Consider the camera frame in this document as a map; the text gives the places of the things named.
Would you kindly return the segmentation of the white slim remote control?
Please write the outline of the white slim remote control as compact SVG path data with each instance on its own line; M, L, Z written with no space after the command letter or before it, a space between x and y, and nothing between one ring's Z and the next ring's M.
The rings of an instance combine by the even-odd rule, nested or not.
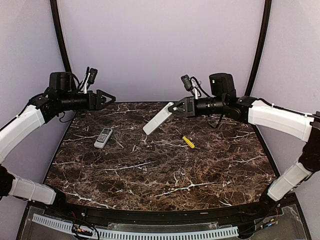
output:
M173 102L167 103L142 129L147 136L153 133L161 124L163 124L172 113L169 107L173 106Z

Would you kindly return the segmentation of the yellow handled screwdriver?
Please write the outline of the yellow handled screwdriver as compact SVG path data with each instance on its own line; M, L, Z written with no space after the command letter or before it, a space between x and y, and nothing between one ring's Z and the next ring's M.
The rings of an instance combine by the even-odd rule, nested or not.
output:
M178 130L176 130L177 133L180 135L180 138L191 148L194 149L195 145L193 142L191 142L185 135L183 135L182 133L180 133Z

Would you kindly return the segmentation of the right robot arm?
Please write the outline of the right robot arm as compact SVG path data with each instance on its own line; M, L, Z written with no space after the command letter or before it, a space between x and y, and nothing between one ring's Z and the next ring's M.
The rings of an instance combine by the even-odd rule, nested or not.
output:
M168 108L186 118L223 115L240 123L271 128L305 142L300 157L284 174L270 184L255 205L255 213L266 217L275 203L302 181L320 170L320 113L303 113L276 106L263 98L237 97L234 80L229 73L209 76L212 96L185 97Z

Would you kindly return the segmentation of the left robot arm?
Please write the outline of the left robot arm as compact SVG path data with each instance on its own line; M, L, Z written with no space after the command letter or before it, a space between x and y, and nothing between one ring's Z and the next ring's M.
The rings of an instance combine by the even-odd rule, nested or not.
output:
M4 162L9 153L28 135L67 111L99 111L116 101L116 97L100 89L89 90L98 74L97 69L86 71L79 82L71 72L52 72L49 86L33 96L23 110L0 129L0 161ZM0 167L0 196L13 196L51 205L51 210L60 218L67 218L70 206L63 201L65 194L46 184L20 177L4 166Z

